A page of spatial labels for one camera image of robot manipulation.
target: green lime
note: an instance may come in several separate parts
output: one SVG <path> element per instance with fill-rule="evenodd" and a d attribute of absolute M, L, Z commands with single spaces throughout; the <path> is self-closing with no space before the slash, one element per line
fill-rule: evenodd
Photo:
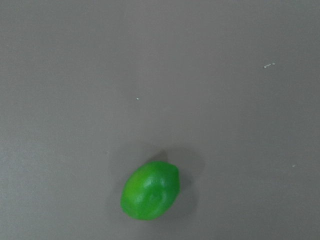
<path fill-rule="evenodd" d="M 179 170 L 164 161 L 152 161 L 139 167 L 127 180 L 121 207 L 130 217 L 152 220 L 167 211 L 180 192 Z"/>

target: white speck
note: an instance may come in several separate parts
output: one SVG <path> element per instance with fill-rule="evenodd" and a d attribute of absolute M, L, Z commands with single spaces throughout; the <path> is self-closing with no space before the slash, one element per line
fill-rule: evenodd
<path fill-rule="evenodd" d="M 275 62 L 269 63 L 267 65 L 264 65 L 263 68 L 266 69 L 266 68 L 268 68 L 268 67 L 270 67 L 272 65 L 276 65 L 276 63 Z"/>

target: debris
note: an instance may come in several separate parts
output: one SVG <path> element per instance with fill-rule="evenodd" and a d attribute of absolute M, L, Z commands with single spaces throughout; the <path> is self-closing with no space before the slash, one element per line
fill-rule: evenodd
<path fill-rule="evenodd" d="M 270 67 L 272 65 L 276 65 L 276 63 L 275 62 L 269 63 L 267 65 L 264 65 L 263 68 L 266 69 L 266 68 L 268 68 L 268 67 Z"/>

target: gray table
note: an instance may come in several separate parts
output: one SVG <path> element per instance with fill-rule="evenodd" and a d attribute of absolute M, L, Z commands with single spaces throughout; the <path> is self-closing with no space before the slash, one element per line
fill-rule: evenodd
<path fill-rule="evenodd" d="M 319 1 L 1 0 L 1 240 L 318 240 L 319 182 Z"/>

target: gray surface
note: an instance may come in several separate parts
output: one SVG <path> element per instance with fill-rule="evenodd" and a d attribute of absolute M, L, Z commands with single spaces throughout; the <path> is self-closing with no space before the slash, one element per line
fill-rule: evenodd
<path fill-rule="evenodd" d="M 319 93 L 318 0 L 1 0 L 0 239 L 318 240 Z"/>

